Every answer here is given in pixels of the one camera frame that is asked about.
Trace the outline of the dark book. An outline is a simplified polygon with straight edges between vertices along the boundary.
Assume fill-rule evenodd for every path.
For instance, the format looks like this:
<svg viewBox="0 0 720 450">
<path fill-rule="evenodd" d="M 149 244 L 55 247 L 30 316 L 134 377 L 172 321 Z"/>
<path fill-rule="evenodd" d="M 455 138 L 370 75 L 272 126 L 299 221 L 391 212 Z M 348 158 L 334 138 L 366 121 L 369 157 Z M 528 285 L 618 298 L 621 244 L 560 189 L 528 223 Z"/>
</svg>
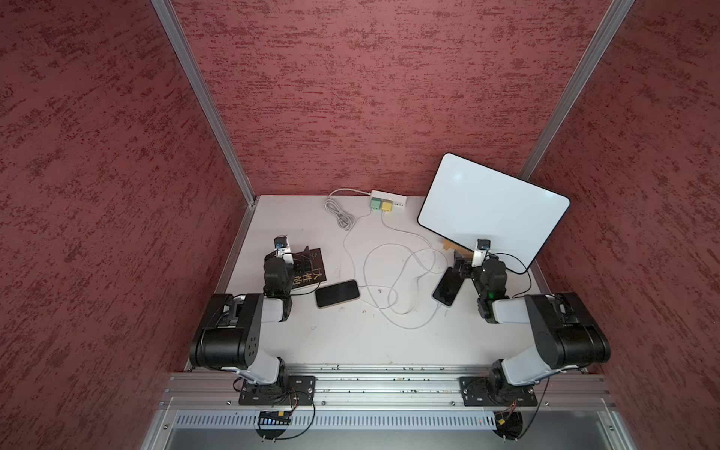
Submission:
<svg viewBox="0 0 720 450">
<path fill-rule="evenodd" d="M 291 294 L 293 296 L 314 294 L 327 281 L 322 251 L 318 247 L 311 249 L 307 246 L 292 256 L 294 257 L 294 277 L 292 278 Z"/>
</svg>

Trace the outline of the white board tablet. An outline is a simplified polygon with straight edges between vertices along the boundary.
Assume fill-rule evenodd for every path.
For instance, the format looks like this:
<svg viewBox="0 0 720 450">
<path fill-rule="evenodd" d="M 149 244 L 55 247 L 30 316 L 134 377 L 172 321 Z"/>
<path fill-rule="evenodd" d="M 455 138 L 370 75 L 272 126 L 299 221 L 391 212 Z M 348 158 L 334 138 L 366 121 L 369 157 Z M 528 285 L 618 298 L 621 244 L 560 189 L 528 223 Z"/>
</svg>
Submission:
<svg viewBox="0 0 720 450">
<path fill-rule="evenodd" d="M 527 271 L 570 206 L 563 195 L 465 157 L 442 156 L 418 224 L 472 251 L 479 239 L 518 274 Z"/>
</svg>

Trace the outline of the wooden stand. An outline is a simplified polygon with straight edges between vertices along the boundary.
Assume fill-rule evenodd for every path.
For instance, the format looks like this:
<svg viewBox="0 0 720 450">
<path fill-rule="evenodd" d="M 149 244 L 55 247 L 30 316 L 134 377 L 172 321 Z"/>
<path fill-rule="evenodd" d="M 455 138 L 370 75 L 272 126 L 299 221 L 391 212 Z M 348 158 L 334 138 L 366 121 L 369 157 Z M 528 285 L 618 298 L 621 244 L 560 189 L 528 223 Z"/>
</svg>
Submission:
<svg viewBox="0 0 720 450">
<path fill-rule="evenodd" d="M 444 247 L 444 249 L 446 251 L 449 251 L 450 249 L 453 249 L 453 251 L 456 251 L 458 249 L 456 244 L 454 244 L 453 242 L 446 240 L 446 239 L 444 240 L 444 242 L 442 242 L 442 246 Z"/>
</svg>

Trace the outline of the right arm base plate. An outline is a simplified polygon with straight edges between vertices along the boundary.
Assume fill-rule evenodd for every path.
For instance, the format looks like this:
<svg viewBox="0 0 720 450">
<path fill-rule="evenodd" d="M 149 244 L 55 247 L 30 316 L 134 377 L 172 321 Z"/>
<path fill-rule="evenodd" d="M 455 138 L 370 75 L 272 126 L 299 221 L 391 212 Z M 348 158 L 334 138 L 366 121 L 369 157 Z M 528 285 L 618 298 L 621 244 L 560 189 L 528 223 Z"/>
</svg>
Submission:
<svg viewBox="0 0 720 450">
<path fill-rule="evenodd" d="M 506 408 L 538 405 L 532 386 L 514 386 L 489 377 L 460 377 L 459 392 L 466 407 Z"/>
</svg>

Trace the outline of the right corner aluminium post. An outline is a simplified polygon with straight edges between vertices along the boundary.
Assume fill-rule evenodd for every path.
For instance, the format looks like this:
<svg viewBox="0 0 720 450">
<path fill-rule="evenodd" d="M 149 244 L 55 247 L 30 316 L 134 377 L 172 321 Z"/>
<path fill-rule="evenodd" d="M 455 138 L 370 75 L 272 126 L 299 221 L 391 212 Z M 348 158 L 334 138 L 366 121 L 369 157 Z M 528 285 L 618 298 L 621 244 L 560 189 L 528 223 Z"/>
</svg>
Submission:
<svg viewBox="0 0 720 450">
<path fill-rule="evenodd" d="M 634 4 L 634 0 L 612 0 L 610 2 L 606 13 L 598 24 L 586 50 L 579 63 L 577 63 L 577 67 L 565 86 L 564 92 L 562 92 L 547 125 L 543 128 L 525 163 L 522 165 L 519 172 L 520 179 L 524 181 L 531 179 Z"/>
</svg>

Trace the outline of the corner aluminium post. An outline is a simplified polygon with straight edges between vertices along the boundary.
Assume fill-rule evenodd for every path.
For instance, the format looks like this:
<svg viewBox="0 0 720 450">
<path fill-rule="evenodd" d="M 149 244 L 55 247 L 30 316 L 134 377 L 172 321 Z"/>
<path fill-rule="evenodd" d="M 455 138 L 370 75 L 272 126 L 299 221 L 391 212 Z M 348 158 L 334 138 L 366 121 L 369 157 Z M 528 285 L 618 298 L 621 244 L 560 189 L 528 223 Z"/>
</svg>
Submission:
<svg viewBox="0 0 720 450">
<path fill-rule="evenodd" d="M 577 67 L 565 86 L 564 92 L 562 92 L 547 125 L 543 128 L 525 163 L 522 165 L 519 172 L 520 179 L 524 181 L 531 179 L 634 4 L 634 0 L 612 0 L 610 2 L 606 13 L 598 24 L 586 50 L 579 63 L 577 63 Z"/>
<path fill-rule="evenodd" d="M 202 71 L 191 50 L 191 45 L 182 28 L 181 22 L 176 14 L 174 5 L 168 0 L 152 0 L 151 4 L 159 17 L 161 25 L 169 39 L 177 59 L 185 72 L 190 86 L 196 96 L 198 103 L 204 112 L 205 118 L 212 129 L 216 141 L 231 169 L 234 179 L 240 187 L 246 203 L 250 208 L 256 204 L 256 195 L 251 187 L 249 177 L 240 163 L 236 149 L 232 143 L 230 134 L 225 127 L 221 114 L 217 108 L 212 94 L 204 80 Z"/>
</svg>

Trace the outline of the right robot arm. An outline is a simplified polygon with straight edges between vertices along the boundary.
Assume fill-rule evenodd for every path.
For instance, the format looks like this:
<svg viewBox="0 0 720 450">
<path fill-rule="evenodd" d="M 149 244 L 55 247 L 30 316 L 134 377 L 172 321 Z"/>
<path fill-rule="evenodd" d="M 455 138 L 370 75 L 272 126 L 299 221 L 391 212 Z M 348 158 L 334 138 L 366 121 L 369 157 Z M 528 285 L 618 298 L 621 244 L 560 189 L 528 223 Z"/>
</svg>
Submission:
<svg viewBox="0 0 720 450">
<path fill-rule="evenodd" d="M 451 274 L 472 281 L 480 316 L 489 324 L 528 324 L 534 344 L 495 361 L 481 380 L 497 401 L 510 402 L 531 386 L 568 369 L 583 369 L 611 358 L 611 345 L 574 292 L 506 294 L 507 267 L 499 256 L 478 250 L 467 258 L 454 253 Z"/>
</svg>

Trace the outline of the green charger plug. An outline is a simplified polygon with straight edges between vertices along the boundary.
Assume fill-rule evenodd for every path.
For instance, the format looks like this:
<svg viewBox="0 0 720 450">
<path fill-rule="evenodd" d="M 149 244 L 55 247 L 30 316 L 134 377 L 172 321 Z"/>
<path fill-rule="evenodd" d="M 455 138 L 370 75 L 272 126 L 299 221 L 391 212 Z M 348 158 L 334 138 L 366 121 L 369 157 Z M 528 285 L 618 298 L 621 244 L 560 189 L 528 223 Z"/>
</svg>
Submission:
<svg viewBox="0 0 720 450">
<path fill-rule="evenodd" d="M 379 198 L 372 197 L 370 199 L 370 209 L 373 211 L 381 210 L 382 204 L 383 204 L 383 201 Z"/>
</svg>

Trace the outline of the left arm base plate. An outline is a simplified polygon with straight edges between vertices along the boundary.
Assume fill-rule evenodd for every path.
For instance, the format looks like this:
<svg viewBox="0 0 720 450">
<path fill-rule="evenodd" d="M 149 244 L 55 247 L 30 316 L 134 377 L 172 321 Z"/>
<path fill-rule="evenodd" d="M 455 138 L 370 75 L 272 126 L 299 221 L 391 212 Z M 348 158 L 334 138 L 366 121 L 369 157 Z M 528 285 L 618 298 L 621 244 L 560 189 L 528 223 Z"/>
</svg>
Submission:
<svg viewBox="0 0 720 450">
<path fill-rule="evenodd" d="M 317 378 L 289 376 L 277 384 L 250 384 L 236 388 L 240 406 L 311 406 L 314 402 Z"/>
</svg>

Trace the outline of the aluminium rail frame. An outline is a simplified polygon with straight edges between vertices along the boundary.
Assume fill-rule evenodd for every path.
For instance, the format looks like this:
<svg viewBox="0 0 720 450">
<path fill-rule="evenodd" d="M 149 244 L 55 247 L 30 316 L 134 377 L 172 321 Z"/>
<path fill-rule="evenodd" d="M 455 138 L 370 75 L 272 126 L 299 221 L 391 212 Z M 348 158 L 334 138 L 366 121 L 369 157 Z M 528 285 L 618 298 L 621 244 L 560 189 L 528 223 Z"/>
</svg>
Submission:
<svg viewBox="0 0 720 450">
<path fill-rule="evenodd" d="M 482 366 L 291 365 L 288 377 L 317 378 L 311 406 L 240 406 L 246 382 L 232 373 L 193 369 L 174 373 L 142 444 L 166 449 L 182 429 L 262 431 L 268 442 L 311 431 L 498 431 L 517 442 L 539 431 L 549 446 L 598 439 L 603 448 L 634 441 L 603 376 L 560 374 L 534 388 L 538 405 L 466 407 L 459 378 L 486 377 Z"/>
</svg>

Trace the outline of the left corner aluminium post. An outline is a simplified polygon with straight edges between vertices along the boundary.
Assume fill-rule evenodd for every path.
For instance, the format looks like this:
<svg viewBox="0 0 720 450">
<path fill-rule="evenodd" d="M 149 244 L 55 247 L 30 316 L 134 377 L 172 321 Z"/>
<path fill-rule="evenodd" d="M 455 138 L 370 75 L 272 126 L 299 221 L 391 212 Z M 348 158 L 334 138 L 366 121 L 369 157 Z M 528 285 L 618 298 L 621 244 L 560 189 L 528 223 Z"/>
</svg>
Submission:
<svg viewBox="0 0 720 450">
<path fill-rule="evenodd" d="M 204 80 L 202 71 L 191 50 L 191 45 L 182 28 L 181 22 L 176 14 L 174 5 L 168 0 L 152 0 L 151 4 L 159 17 L 161 25 L 169 39 L 177 59 L 185 72 L 190 86 L 196 96 L 198 103 L 204 112 L 205 118 L 212 129 L 216 141 L 231 169 L 234 179 L 240 187 L 246 203 L 250 208 L 256 204 L 256 195 L 251 187 L 249 177 L 240 163 L 236 149 L 232 143 L 230 134 L 225 127 L 221 114 L 217 108 L 212 94 Z"/>
</svg>

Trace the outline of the white power strip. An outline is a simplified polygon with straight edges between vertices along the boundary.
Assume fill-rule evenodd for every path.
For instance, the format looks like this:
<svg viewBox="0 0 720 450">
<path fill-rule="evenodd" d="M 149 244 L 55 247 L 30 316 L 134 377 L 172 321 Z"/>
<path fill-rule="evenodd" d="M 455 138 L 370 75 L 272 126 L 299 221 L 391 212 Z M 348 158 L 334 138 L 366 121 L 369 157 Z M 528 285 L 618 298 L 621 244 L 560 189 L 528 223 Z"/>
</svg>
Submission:
<svg viewBox="0 0 720 450">
<path fill-rule="evenodd" d="M 370 196 L 373 199 L 380 199 L 382 202 L 390 202 L 393 207 L 404 207 L 407 204 L 407 197 L 399 194 L 373 190 Z"/>
</svg>

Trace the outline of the green-edged black phone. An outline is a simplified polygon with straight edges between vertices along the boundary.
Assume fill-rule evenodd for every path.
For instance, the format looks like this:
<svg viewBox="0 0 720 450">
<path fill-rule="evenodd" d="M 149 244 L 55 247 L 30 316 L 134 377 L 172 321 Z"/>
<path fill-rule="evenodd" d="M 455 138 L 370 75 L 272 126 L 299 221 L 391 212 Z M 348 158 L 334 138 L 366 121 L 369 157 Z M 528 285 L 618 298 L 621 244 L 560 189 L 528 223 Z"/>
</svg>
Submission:
<svg viewBox="0 0 720 450">
<path fill-rule="evenodd" d="M 432 298 L 450 308 L 461 289 L 464 277 L 452 267 L 446 268 L 444 275 L 432 293 Z"/>
</svg>

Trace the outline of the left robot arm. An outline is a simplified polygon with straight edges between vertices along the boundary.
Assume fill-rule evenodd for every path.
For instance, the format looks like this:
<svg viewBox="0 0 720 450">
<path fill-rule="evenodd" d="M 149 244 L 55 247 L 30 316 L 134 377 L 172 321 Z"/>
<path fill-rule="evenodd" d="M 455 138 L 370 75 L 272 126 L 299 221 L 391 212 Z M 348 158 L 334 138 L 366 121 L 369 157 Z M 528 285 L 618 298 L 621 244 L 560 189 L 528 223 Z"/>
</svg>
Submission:
<svg viewBox="0 0 720 450">
<path fill-rule="evenodd" d="M 193 368 L 232 372 L 262 393 L 289 390 L 284 361 L 260 345 L 263 324 L 281 324 L 291 315 L 294 255 L 276 249 L 264 260 L 260 294 L 214 294 L 189 345 Z"/>
</svg>

